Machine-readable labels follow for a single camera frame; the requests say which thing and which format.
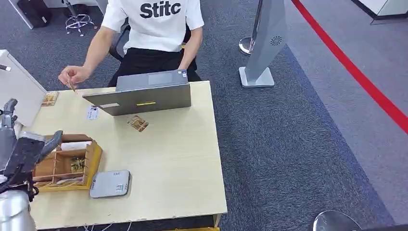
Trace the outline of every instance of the floor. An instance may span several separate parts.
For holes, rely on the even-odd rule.
[[[302,0],[359,69],[408,115],[408,23],[372,25],[350,0]],[[286,1],[288,45],[396,223],[408,221],[408,136]]]
[[[408,59],[402,52],[407,25],[372,28],[368,16],[348,0],[302,2],[407,113],[403,88],[407,69],[397,65]],[[363,228],[407,223],[408,136],[324,47],[292,3],[285,3],[290,39],[271,65],[277,85],[243,89],[238,67],[247,58],[239,53],[237,43],[251,33],[256,0],[202,0],[206,25],[197,62],[213,93],[229,209],[221,229],[306,231],[315,215],[326,209],[346,212]],[[58,11],[54,14],[49,26],[29,30],[9,4],[0,6],[0,20],[13,20],[0,25],[0,48],[8,49],[46,89],[62,90],[59,72],[83,62],[95,31],[90,28],[83,38],[65,35],[63,16]],[[100,23],[97,9],[91,10],[91,16]],[[395,40],[385,32],[392,32]],[[398,54],[397,61],[393,54]],[[118,62],[107,57],[80,87],[106,86],[117,67]],[[187,218],[138,222],[130,230],[210,224],[208,217]],[[108,231],[127,228],[128,224],[115,224]]]

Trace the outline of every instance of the gray laptop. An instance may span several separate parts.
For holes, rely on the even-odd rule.
[[[113,116],[191,106],[186,70],[120,76],[116,91],[83,98]]]

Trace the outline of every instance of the office chair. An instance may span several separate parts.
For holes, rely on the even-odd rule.
[[[129,41],[129,32],[130,32],[130,25],[127,23],[127,21],[123,24],[121,33],[119,33],[112,41],[112,45],[109,49],[109,53],[111,56],[122,62],[123,56],[125,56],[125,53],[123,51],[123,46],[127,41]],[[184,36],[184,43],[187,43],[187,41],[191,37],[191,31],[189,27],[186,25],[186,35]],[[195,58],[191,62],[190,66],[194,69],[197,70],[197,63],[195,61]]]
[[[78,29],[80,36],[83,37],[84,34],[81,31],[81,27],[86,26],[88,24],[92,24],[94,29],[98,28],[97,26],[95,26],[89,15],[77,14],[75,9],[72,7],[71,3],[68,0],[62,0],[62,3],[66,4],[66,6],[68,7],[69,11],[72,14],[72,16],[68,18],[68,20],[65,22],[65,29],[67,34],[70,34],[70,31],[68,30],[69,28]]]

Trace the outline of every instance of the person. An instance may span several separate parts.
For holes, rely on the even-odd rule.
[[[176,69],[187,69],[189,81],[200,81],[191,65],[203,40],[200,0],[108,0],[101,28],[92,39],[85,62],[82,66],[67,66],[58,79],[74,87],[87,80],[107,55],[126,18],[131,27],[129,41],[109,87],[116,86],[119,76]],[[191,37],[181,50],[186,25]]]

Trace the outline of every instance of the wooden box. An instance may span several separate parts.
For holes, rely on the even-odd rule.
[[[102,148],[84,134],[62,136],[62,143],[79,141],[90,141],[90,144],[85,149],[70,151],[62,151],[60,144],[33,170],[34,185],[41,192],[90,189],[92,178],[98,171]]]

